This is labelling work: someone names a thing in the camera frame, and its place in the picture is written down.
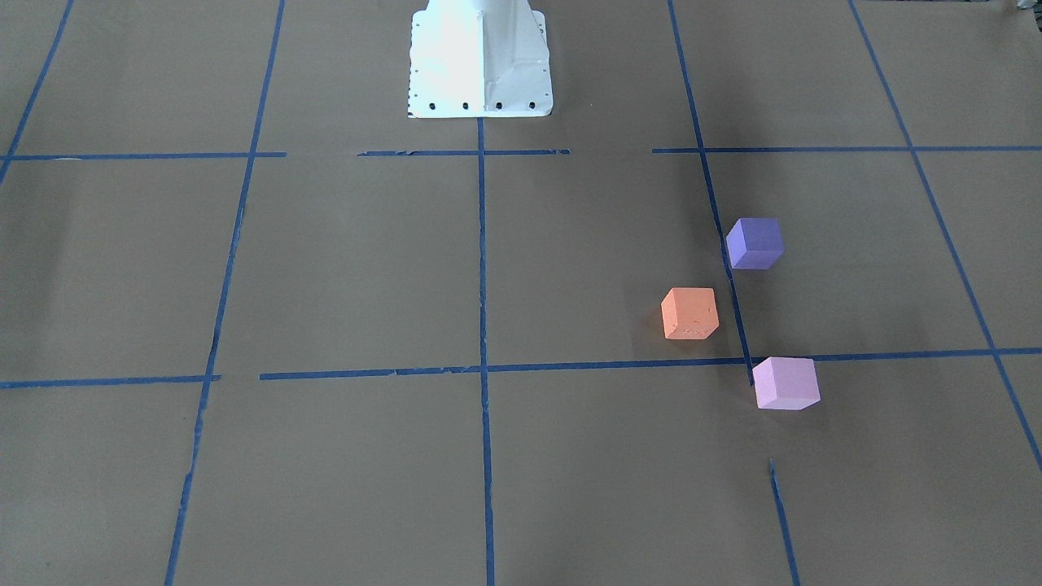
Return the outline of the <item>orange foam block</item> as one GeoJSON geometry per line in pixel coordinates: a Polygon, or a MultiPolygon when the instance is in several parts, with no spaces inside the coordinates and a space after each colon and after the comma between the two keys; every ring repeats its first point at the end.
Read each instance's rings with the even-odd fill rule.
{"type": "Polygon", "coordinates": [[[711,288],[672,288],[661,301],[663,337],[704,340],[719,329],[716,293],[711,288]]]}

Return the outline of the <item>dark purple foam block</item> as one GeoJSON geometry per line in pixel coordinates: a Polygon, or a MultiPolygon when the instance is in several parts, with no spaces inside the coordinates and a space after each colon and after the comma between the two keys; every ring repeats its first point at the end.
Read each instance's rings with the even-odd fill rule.
{"type": "Polygon", "coordinates": [[[766,270],[785,252],[779,220],[774,216],[744,216],[726,234],[729,266],[740,270],[766,270]]]}

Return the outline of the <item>light pink foam block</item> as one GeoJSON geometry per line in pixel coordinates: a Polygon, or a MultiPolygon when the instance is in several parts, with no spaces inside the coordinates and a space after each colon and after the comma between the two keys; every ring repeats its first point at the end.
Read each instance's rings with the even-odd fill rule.
{"type": "Polygon", "coordinates": [[[821,400],[816,363],[808,357],[767,357],[752,374],[759,409],[796,411],[821,400]]]}

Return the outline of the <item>white pedestal column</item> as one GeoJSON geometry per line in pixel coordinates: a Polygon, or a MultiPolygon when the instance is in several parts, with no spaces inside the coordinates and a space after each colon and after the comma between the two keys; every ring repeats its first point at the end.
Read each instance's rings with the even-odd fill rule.
{"type": "Polygon", "coordinates": [[[412,14],[407,116],[550,116],[545,15],[528,1],[429,1],[412,14]]]}

